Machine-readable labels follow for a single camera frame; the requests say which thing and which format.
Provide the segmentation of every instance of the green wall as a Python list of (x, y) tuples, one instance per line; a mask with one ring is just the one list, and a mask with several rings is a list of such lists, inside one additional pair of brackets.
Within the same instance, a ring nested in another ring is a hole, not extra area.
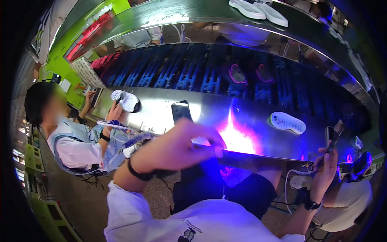
[[(67, 79), (71, 83), (71, 86), (66, 94), (67, 101), (78, 109), (82, 108), (85, 97), (81, 94), (75, 93), (74, 86), (81, 82), (81, 79), (75, 74), (74, 70), (70, 68), (70, 64), (63, 58), (63, 56), (74, 43), (75, 39), (79, 37), (77, 36), (74, 40), (72, 40), (79, 29), (81, 29), (86, 23), (87, 19), (96, 14), (104, 6), (107, 6), (113, 2), (113, 11), (115, 14), (119, 14), (130, 8), (127, 0), (106, 0), (100, 3), (84, 16), (82, 16), (77, 22), (75, 22), (74, 25), (71, 26), (68, 31), (61, 37), (61, 39), (58, 40), (58, 42), (51, 48), (51, 51), (48, 54), (49, 63), (45, 65), (45, 72), (47, 73), (48, 71), (52, 71), (57, 73), (62, 76), (62, 80)], [(51, 77), (52, 73), (47, 73), (46, 79)], [(43, 79), (42, 67), (39, 71), (39, 79)]]

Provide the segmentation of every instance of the black shorts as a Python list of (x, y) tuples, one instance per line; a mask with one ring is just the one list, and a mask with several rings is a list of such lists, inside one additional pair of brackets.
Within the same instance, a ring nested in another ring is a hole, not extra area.
[(228, 187), (221, 177), (217, 159), (182, 170), (180, 182), (173, 188), (172, 214), (208, 199), (222, 199), (242, 205), (262, 219), (271, 202), (277, 198), (273, 185), (263, 176), (251, 174), (235, 187)]

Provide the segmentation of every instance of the smartphone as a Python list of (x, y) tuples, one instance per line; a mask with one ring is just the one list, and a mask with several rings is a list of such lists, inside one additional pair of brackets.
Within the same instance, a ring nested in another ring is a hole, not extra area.
[(333, 140), (335, 136), (335, 130), (333, 129), (332, 126), (328, 126), (325, 128), (325, 144), (326, 147), (329, 146), (329, 140)]
[(90, 107), (94, 108), (97, 106), (99, 97), (101, 96), (102, 88), (97, 88), (96, 93), (94, 93), (94, 96), (91, 100)]
[(192, 121), (190, 109), (188, 106), (187, 101), (180, 101), (178, 103), (172, 104), (172, 116), (173, 116), (173, 122), (176, 124), (176, 122), (181, 119), (182, 117), (188, 118)]

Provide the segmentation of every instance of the light blue vest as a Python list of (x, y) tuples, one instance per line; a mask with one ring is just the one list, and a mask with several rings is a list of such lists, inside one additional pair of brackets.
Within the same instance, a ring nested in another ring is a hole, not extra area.
[(79, 142), (96, 144), (99, 140), (99, 134), (103, 130), (104, 126), (96, 125), (92, 129), (89, 129), (89, 127), (86, 125), (75, 122), (67, 122), (66, 119), (63, 120), (63, 123), (65, 123), (71, 128), (72, 133), (55, 134), (51, 139), (51, 147), (53, 148), (54, 159), (58, 163), (59, 167), (73, 175), (87, 175), (96, 171), (106, 171), (109, 173), (112, 170), (116, 170), (125, 159), (125, 156), (122, 152), (123, 149), (131, 147), (137, 142), (143, 141), (145, 139), (150, 139), (152, 137), (152, 134), (150, 132), (142, 132), (129, 139), (130, 136), (128, 136), (126, 132), (120, 129), (113, 128), (111, 130), (111, 138), (108, 143), (108, 147), (105, 151), (105, 154), (103, 155), (103, 167), (100, 168), (99, 165), (96, 166), (96, 164), (93, 165), (90, 170), (68, 168), (63, 164), (62, 160), (59, 157), (57, 150), (58, 140), (63, 137), (68, 137)]

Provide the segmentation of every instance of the white shirt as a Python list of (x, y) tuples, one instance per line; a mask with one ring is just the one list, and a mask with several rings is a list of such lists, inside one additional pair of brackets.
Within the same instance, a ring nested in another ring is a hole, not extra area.
[(352, 227), (355, 219), (372, 201), (370, 181), (343, 183), (337, 194), (334, 208), (322, 207), (313, 222), (322, 230), (338, 232)]
[(113, 39), (114, 48), (125, 45), (130, 48), (143, 47), (148, 45), (152, 40), (160, 40), (162, 35), (160, 27), (139, 30)]
[[(65, 118), (67, 122), (73, 122), (72, 118)], [(51, 139), (55, 134), (70, 133), (71, 127), (60, 122), (54, 132), (47, 138), (48, 146), (52, 153)], [(100, 144), (91, 144), (76, 141), (72, 138), (60, 138), (57, 142), (57, 151), (62, 163), (68, 168), (91, 169), (93, 164), (100, 164), (102, 160), (102, 148)]]
[(219, 32), (237, 45), (254, 47), (266, 42), (270, 32), (242, 24), (217, 24)]
[(135, 242), (286, 241), (303, 242), (304, 235), (279, 239), (241, 205), (221, 199), (204, 200), (167, 219), (153, 219), (140, 193), (109, 183), (106, 240)]

